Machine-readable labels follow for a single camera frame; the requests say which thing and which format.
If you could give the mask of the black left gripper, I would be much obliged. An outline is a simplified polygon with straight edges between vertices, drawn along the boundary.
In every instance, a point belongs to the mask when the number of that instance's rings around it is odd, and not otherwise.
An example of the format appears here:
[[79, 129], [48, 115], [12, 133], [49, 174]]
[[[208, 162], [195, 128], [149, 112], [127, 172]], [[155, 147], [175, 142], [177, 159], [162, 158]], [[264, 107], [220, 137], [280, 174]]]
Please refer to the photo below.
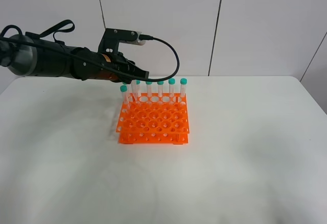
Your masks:
[[130, 84], [133, 80], [148, 79], [149, 72], [138, 68], [133, 61], [122, 54], [98, 52], [99, 64], [97, 79]]

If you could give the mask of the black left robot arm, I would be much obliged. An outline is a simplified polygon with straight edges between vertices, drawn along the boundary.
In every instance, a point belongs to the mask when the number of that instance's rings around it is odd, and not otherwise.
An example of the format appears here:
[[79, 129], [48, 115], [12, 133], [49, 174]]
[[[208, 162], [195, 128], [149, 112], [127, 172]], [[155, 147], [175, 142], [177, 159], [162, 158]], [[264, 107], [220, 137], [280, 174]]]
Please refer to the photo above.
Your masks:
[[148, 78], [122, 54], [97, 53], [83, 47], [14, 35], [1, 41], [1, 66], [17, 76], [67, 77], [131, 83]]

